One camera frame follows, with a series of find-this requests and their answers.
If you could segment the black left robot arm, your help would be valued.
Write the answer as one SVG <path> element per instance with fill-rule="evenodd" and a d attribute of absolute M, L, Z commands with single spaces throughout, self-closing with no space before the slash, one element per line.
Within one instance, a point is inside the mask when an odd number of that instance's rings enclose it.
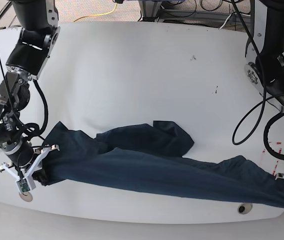
<path fill-rule="evenodd" d="M 268 139 L 272 125 L 284 117 L 284 0 L 251 1 L 250 24 L 243 28 L 248 37 L 245 73 L 262 95 L 257 106 L 263 110 L 270 103 L 278 111 L 264 127 L 264 148 L 284 161 L 284 154 L 275 151 Z M 284 173 L 271 175 L 242 157 L 238 160 L 246 171 L 233 188 L 235 201 L 284 208 Z"/>

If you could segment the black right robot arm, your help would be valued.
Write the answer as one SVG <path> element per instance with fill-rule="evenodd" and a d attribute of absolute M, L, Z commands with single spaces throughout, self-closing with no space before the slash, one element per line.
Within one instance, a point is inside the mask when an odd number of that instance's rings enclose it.
<path fill-rule="evenodd" d="M 59 14 L 53 0 L 13 0 L 16 16 L 22 26 L 18 42 L 2 73 L 0 84 L 0 150 L 11 160 L 0 170 L 10 172 L 22 192 L 31 189 L 29 182 L 40 163 L 39 157 L 50 147 L 34 148 L 31 139 L 41 137 L 49 118 L 48 104 L 38 79 L 50 58 L 60 33 Z M 33 82 L 44 105 L 44 122 L 23 123 L 20 112 L 30 100 L 29 82 Z"/>

